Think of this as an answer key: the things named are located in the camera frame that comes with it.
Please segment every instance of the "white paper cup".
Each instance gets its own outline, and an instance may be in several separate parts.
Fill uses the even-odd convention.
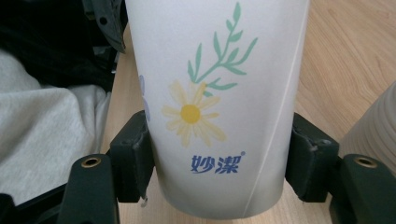
[[[340,151],[378,159],[396,175],[396,82],[378,97],[341,140]]]
[[[127,0],[166,200],[206,218],[280,198],[308,0]]]

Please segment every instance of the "metal screw hole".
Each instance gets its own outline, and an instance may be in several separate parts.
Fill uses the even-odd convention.
[[[367,168],[376,168],[377,167],[377,164],[375,161],[372,161],[372,160],[364,158],[364,157],[355,158],[355,162],[357,164],[359,164],[360,166],[364,166]]]
[[[105,17],[101,17],[101,18],[99,19],[99,22],[100,22],[102,25],[106,25],[106,24],[107,24],[107,19],[106,19]]]
[[[88,158],[87,160],[82,162],[81,166],[84,168],[92,168],[94,166],[97,166],[100,162],[101,162],[101,160],[99,158],[92,157],[92,158]]]

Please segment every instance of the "wooden table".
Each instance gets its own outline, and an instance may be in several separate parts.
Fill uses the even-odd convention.
[[[103,150],[143,108],[129,29],[120,56]],[[295,111],[339,141],[396,78],[396,1],[312,0]],[[302,203],[287,182],[280,201],[259,216],[214,221],[191,217],[169,205],[154,173],[148,205],[121,204],[121,223],[284,224],[332,223],[326,203]]]

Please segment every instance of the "yellow flower illustration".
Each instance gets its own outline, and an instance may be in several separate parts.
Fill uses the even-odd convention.
[[[177,102],[178,108],[169,105],[163,107],[163,114],[171,118],[166,123],[169,131],[176,131],[181,136],[181,144],[188,147],[191,135],[200,137],[210,147],[210,137],[224,141],[224,132],[209,120],[219,116],[219,113],[203,114],[203,111],[219,102],[219,97],[210,96],[204,98],[206,84],[202,83],[196,89],[196,85],[190,84],[190,91],[185,92],[178,81],[169,86],[172,98]]]

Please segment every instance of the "gray cloth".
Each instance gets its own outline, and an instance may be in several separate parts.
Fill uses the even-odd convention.
[[[0,192],[20,204],[64,184],[75,160],[99,152],[109,96],[43,87],[0,50]]]

